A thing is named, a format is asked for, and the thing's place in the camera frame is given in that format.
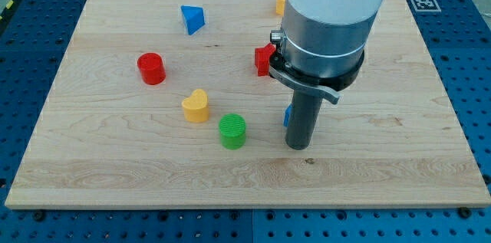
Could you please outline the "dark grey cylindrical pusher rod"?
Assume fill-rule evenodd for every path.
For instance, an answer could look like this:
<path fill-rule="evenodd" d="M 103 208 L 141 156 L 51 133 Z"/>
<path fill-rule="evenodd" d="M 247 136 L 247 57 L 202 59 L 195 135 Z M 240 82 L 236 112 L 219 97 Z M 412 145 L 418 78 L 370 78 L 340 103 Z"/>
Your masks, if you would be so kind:
<path fill-rule="evenodd" d="M 294 91 L 285 135 L 285 142 L 289 147 L 302 150 L 309 146 L 321 105 L 320 97 Z"/>

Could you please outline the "black clamp with silver lever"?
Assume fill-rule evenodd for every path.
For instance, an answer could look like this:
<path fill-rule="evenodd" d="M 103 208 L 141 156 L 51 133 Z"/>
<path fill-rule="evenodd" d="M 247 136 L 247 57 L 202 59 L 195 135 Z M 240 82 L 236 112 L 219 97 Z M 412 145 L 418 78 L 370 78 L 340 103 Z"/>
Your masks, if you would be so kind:
<path fill-rule="evenodd" d="M 275 51 L 269 58 L 269 74 L 295 91 L 337 104 L 341 98 L 339 92 L 355 81 L 363 63 L 364 52 L 362 52 L 356 65 L 344 74 L 326 78 L 313 77 L 302 74 L 289 66 L 283 56 Z"/>

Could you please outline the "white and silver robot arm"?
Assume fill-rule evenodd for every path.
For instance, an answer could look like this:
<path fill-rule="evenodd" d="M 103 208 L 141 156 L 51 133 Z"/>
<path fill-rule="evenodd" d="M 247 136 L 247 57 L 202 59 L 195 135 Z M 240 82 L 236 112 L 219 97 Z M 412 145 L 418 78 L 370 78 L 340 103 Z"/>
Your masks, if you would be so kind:
<path fill-rule="evenodd" d="M 285 142 L 305 149 L 323 101 L 336 104 L 356 79 L 383 0 L 285 0 L 270 33 L 269 74 L 293 89 Z"/>

